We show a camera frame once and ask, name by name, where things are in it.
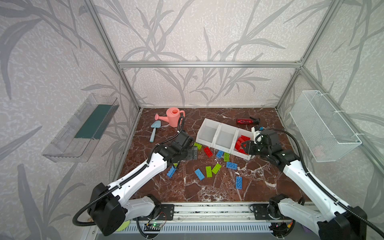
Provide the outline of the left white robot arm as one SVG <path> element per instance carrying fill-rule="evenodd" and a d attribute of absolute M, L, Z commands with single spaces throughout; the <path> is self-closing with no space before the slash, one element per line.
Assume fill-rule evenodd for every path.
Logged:
<path fill-rule="evenodd" d="M 176 169 L 182 161 L 197 159 L 195 140 L 184 130 L 184 124 L 185 114 L 181 114 L 175 136 L 156 144 L 149 157 L 122 178 L 107 186 L 100 183 L 94 187 L 90 202 L 74 215 L 73 225 L 97 226 L 104 236 L 109 236 L 132 219 L 157 217 L 161 208 L 157 198 L 145 196 L 133 200 L 132 196 L 166 169 Z"/>

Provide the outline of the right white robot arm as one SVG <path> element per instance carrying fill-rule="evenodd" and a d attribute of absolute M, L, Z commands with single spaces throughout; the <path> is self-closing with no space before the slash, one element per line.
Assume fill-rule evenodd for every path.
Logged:
<path fill-rule="evenodd" d="M 241 148 L 248 155 L 261 156 L 289 177 L 312 200 L 317 211 L 294 202 L 285 195 L 270 200 L 270 207 L 279 216 L 291 218 L 305 226 L 322 240 L 364 240 L 367 228 L 381 237 L 384 232 L 368 221 L 360 207 L 351 207 L 318 180 L 306 167 L 302 151 L 283 149 L 280 129 L 254 132 L 253 140 L 244 141 Z"/>

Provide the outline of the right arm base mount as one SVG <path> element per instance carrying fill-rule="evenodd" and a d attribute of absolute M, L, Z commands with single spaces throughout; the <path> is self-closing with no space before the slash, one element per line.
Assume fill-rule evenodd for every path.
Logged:
<path fill-rule="evenodd" d="M 286 216 L 269 212 L 269 203 L 256 203 L 249 206 L 249 210 L 254 214 L 255 220 L 265 220 L 265 221 L 280 221 L 288 222 L 292 221 L 291 218 Z"/>

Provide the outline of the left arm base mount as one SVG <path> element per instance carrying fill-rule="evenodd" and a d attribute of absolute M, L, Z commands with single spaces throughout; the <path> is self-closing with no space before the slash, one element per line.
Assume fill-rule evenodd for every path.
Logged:
<path fill-rule="evenodd" d="M 156 205 L 155 208 L 148 216 L 140 217 L 142 221 L 159 220 L 171 221 L 174 218 L 175 205 L 174 204 L 161 204 Z"/>

